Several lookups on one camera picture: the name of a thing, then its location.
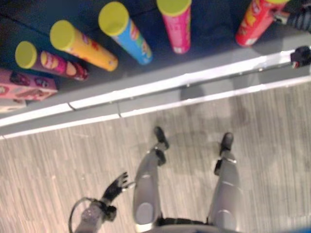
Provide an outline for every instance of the yellow lid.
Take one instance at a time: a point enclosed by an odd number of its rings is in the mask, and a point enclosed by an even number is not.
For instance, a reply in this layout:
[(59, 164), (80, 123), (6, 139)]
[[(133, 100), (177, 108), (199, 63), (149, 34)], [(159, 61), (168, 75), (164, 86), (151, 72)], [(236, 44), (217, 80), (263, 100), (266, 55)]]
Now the yellow lid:
[(105, 34), (116, 36), (125, 30), (129, 18), (125, 6), (120, 2), (112, 1), (102, 8), (98, 16), (98, 23)]
[(191, 0), (156, 0), (159, 11), (166, 16), (178, 16), (191, 5)]
[(74, 42), (74, 27), (67, 20), (54, 23), (50, 31), (50, 41), (58, 50), (68, 50)]
[(34, 66), (36, 60), (37, 50), (35, 46), (28, 41), (20, 42), (15, 50), (15, 61), (18, 66), (24, 69), (30, 69)]
[(282, 3), (286, 3), (290, 0), (266, 0), (269, 3), (274, 3), (274, 4), (282, 4)]

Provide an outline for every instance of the red can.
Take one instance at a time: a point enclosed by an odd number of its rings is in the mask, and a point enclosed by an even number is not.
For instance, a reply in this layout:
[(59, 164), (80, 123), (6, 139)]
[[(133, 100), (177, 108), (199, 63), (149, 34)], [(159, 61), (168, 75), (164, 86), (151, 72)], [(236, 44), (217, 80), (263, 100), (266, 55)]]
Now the red can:
[(273, 22), (273, 12), (281, 11), (289, 0), (252, 0), (236, 34), (239, 45), (253, 45)]

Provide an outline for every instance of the blue object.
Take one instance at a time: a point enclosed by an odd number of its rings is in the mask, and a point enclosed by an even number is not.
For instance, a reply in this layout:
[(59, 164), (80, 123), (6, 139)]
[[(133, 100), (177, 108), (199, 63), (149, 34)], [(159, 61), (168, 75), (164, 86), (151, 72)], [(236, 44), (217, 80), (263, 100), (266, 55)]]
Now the blue object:
[(141, 65), (152, 61), (151, 49), (131, 19), (128, 20), (125, 30), (112, 38)]

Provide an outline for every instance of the pink can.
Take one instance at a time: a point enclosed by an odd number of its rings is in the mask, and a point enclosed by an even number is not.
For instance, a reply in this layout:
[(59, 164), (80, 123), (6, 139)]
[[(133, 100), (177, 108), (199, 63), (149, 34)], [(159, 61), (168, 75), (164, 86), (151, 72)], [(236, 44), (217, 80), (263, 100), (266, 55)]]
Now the pink can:
[(191, 0), (156, 0), (171, 47), (183, 54), (190, 49)]

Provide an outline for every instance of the gray robot leg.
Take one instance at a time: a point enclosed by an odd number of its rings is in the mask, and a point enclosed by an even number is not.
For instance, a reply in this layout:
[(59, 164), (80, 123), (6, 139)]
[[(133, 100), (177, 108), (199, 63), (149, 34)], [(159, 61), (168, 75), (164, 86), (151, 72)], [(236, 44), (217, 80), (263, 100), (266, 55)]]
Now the gray robot leg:
[[(232, 137), (231, 143), (227, 146), (224, 145), (226, 136)], [(226, 133), (222, 142), (221, 158), (214, 171), (215, 175), (219, 176), (219, 180), (214, 191), (207, 223), (223, 229), (241, 231), (242, 191), (237, 161), (230, 152), (232, 142), (233, 134)]]
[(141, 233), (159, 226), (162, 219), (158, 190), (157, 167), (165, 163), (164, 150), (169, 145), (163, 131), (155, 128), (158, 143), (141, 161), (135, 178), (133, 216), (136, 232)]

